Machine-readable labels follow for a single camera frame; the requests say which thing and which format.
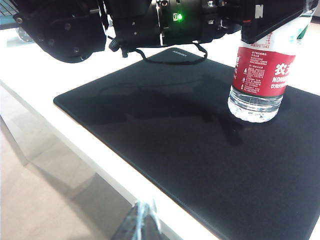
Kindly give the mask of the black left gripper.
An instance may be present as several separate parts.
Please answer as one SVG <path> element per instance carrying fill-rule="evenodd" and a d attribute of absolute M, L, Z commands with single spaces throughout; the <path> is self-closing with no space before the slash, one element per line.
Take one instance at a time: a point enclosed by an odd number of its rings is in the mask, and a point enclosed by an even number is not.
<path fill-rule="evenodd" d="M 241 30 L 255 43 L 311 9 L 309 0 L 202 0 L 205 33 L 222 38 Z"/>

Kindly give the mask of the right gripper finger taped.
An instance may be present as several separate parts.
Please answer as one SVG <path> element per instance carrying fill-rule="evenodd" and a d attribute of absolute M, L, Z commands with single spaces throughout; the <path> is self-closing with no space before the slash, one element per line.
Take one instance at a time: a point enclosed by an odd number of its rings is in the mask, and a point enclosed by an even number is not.
<path fill-rule="evenodd" d="M 136 201 L 111 238 L 113 240 L 161 240 L 163 234 L 155 200 Z"/>

